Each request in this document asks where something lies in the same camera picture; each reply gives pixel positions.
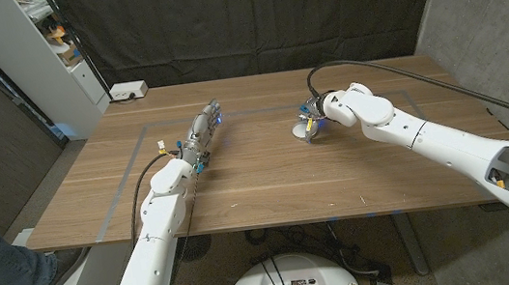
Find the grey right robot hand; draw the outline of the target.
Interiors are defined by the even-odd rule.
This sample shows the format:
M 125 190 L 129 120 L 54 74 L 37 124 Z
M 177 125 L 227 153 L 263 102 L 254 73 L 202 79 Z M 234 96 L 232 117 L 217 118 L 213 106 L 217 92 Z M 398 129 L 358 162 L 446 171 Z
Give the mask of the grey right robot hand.
M 321 121 L 326 117 L 322 101 L 320 96 L 311 97 L 299 108 L 298 117 L 305 124 L 303 140 L 307 143 L 318 135 Z

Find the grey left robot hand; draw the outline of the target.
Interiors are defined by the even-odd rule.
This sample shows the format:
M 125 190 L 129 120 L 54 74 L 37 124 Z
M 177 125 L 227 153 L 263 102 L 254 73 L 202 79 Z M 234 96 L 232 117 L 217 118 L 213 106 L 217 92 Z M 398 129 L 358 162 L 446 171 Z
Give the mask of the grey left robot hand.
M 208 148 L 221 122 L 220 105 L 217 99 L 212 99 L 192 121 L 184 139 L 181 159 L 194 167 L 207 165 L 210 156 Z

